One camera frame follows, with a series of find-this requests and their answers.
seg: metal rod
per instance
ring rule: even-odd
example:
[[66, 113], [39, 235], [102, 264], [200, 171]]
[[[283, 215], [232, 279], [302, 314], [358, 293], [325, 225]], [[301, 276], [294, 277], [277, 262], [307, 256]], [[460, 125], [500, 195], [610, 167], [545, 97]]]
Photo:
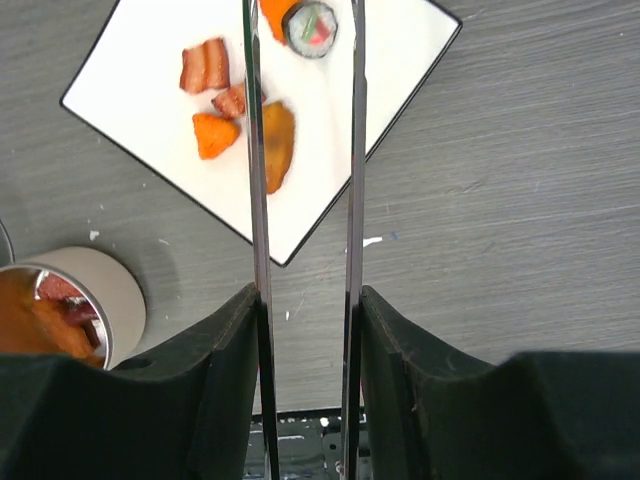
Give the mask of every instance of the metal rod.
[[364, 240], [364, 166], [366, 160], [367, 79], [365, 76], [364, 0], [353, 0], [355, 43], [351, 117], [351, 188], [347, 231], [347, 287], [342, 376], [342, 461], [340, 478], [358, 478], [360, 438], [360, 354], [362, 341], [362, 263]]
[[260, 368], [265, 479], [279, 480], [278, 419], [272, 328], [273, 308], [271, 305], [271, 272], [269, 269], [269, 223], [267, 217], [267, 186], [264, 163], [264, 130], [262, 121], [257, 1], [243, 0], [242, 14], [244, 53], [247, 70], [245, 88], [247, 98], [247, 136], [249, 146], [253, 259], [255, 283], [258, 289], [258, 365]]

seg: rectangular plate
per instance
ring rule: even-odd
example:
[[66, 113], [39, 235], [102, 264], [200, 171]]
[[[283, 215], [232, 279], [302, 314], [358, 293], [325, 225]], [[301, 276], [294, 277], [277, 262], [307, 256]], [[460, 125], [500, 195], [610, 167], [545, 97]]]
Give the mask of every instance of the rectangular plate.
[[[351, 173], [354, 23], [350, 0], [326, 0], [338, 34], [323, 59], [278, 43], [261, 16], [267, 103], [283, 100], [296, 119], [293, 161], [268, 197], [271, 258], [286, 265], [346, 187]], [[367, 152], [375, 150], [451, 42], [461, 22], [425, 0], [367, 0]], [[191, 116], [212, 112], [208, 90], [178, 87], [182, 50], [222, 36], [231, 83], [244, 79], [242, 4], [233, 0], [120, 0], [61, 99], [105, 135], [222, 222], [251, 239], [245, 121], [215, 160], [198, 156]]]

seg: maki roll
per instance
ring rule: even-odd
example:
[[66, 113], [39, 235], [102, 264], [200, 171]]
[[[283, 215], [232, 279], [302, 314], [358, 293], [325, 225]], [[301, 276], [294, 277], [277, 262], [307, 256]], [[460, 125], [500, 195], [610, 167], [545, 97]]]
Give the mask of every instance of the maki roll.
[[322, 58], [333, 46], [338, 32], [336, 15], [327, 4], [303, 0], [282, 19], [287, 45], [305, 58]]

